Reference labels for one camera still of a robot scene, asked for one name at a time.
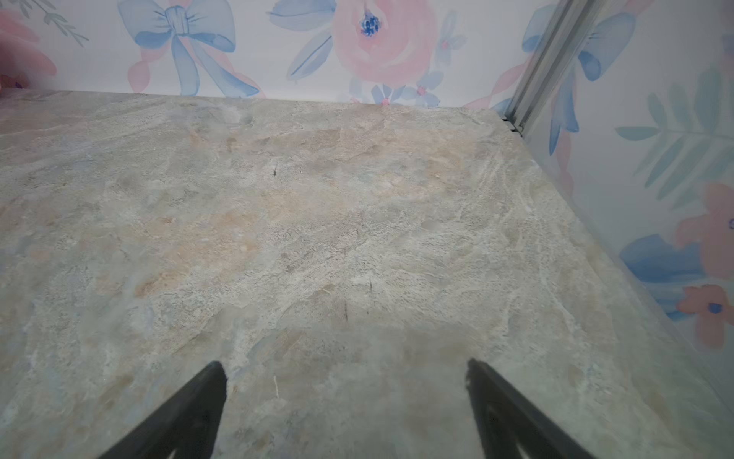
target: pink flower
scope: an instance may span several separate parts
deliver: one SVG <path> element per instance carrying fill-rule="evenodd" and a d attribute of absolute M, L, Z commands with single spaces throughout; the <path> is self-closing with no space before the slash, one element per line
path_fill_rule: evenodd
<path fill-rule="evenodd" d="M 701 241 L 701 265 L 706 274 L 734 278 L 734 189 L 724 184 L 706 188 L 708 214 L 686 218 L 675 231 L 675 245 Z"/>
<path fill-rule="evenodd" d="M 38 36 L 22 20 L 19 12 L 0 10 L 0 71 L 56 75 L 56 65 L 31 44 L 38 43 Z"/>
<path fill-rule="evenodd" d="M 391 87 L 426 73 L 438 36 L 428 0 L 340 0 L 332 29 L 349 72 Z"/>
<path fill-rule="evenodd" d="M 697 314 L 696 340 L 709 349 L 724 346 L 724 322 L 734 325 L 734 308 L 726 292 L 718 285 L 685 287 L 686 298 L 676 306 L 678 311 Z"/>

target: blue flower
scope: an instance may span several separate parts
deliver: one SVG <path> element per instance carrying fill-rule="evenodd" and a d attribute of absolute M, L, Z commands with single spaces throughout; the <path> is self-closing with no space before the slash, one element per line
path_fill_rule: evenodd
<path fill-rule="evenodd" d="M 406 87 L 403 99 L 415 99 L 416 106 L 438 106 L 441 100 L 427 90 L 434 90 L 443 80 L 443 72 L 433 71 L 426 73 L 418 80 L 418 87 Z"/>
<path fill-rule="evenodd" d="M 464 35 L 452 36 L 457 25 L 457 13 L 451 11 L 446 15 L 441 26 L 441 35 L 436 44 L 436 63 L 438 65 L 451 64 L 451 51 L 459 49 L 466 43 Z"/>
<path fill-rule="evenodd" d="M 375 85 L 375 87 L 372 88 L 372 98 L 374 99 L 374 103 L 377 105 L 400 105 L 395 104 L 395 101 L 400 99 L 404 89 L 405 86 L 401 86 L 393 91 L 393 88 L 386 84 L 382 86 L 382 89 Z"/>

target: marble floor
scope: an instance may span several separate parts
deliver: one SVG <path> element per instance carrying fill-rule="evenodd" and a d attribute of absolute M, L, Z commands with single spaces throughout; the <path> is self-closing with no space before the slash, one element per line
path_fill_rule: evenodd
<path fill-rule="evenodd" d="M 206 363 L 214 455 L 479 458 L 476 357 L 599 458 L 732 415 L 494 112 L 3 90 L 0 450 L 94 458 Z"/>

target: floral wallpaper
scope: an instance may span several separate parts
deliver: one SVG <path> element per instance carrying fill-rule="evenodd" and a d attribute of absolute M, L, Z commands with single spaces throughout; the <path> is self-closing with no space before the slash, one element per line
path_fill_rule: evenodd
<path fill-rule="evenodd" d="M 733 0 L 611 2 L 526 131 L 730 402 L 732 132 Z"/>
<path fill-rule="evenodd" d="M 501 111 L 554 3 L 0 0 L 0 74 L 14 87 Z"/>

